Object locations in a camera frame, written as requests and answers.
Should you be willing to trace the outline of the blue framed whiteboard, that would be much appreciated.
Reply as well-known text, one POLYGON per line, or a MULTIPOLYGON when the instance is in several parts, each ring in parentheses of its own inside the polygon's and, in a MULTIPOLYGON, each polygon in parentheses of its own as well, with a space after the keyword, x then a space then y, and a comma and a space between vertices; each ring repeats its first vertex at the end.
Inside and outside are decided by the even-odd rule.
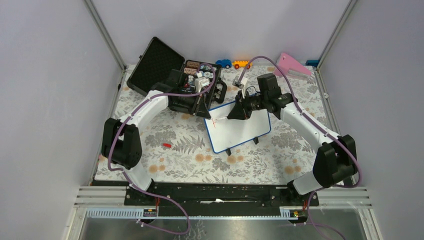
POLYGON ((254 111, 247 120, 215 119, 226 117, 234 107, 235 102, 229 102, 210 109, 211 119, 204 119, 206 132, 212 151, 215 154, 225 152, 246 142, 253 141, 271 132, 271 120, 267 110, 254 111))

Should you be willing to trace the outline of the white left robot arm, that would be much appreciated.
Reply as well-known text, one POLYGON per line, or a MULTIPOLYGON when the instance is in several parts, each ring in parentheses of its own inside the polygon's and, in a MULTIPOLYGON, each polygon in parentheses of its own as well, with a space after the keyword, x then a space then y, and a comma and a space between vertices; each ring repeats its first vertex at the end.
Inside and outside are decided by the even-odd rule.
POLYGON ((157 82, 133 110, 121 118, 109 118, 104 123, 101 155, 107 159, 107 168, 111 172, 120 171, 135 190, 136 199, 144 206, 152 204, 155 192, 150 188, 153 180, 140 163, 142 157, 141 129, 177 98, 199 98, 204 102, 207 95, 214 95, 219 84, 220 74, 214 70, 212 78, 201 82, 195 91, 186 92, 179 86, 185 80, 183 73, 178 71, 168 77, 170 81, 157 82))

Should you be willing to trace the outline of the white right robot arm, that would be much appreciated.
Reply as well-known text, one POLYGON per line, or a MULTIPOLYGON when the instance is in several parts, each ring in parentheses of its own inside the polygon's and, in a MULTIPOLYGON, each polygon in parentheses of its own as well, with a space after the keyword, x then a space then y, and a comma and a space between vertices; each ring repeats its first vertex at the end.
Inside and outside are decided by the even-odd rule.
POLYGON ((259 92, 253 96, 247 93, 247 82, 245 77, 233 81, 239 91, 227 118, 248 120, 254 111, 267 110, 295 129, 316 154, 312 170, 287 185, 286 198, 291 205, 299 206, 312 191, 332 187, 359 171, 354 139, 349 135, 340 136, 316 122, 291 93, 282 93, 274 74, 257 77, 259 92))

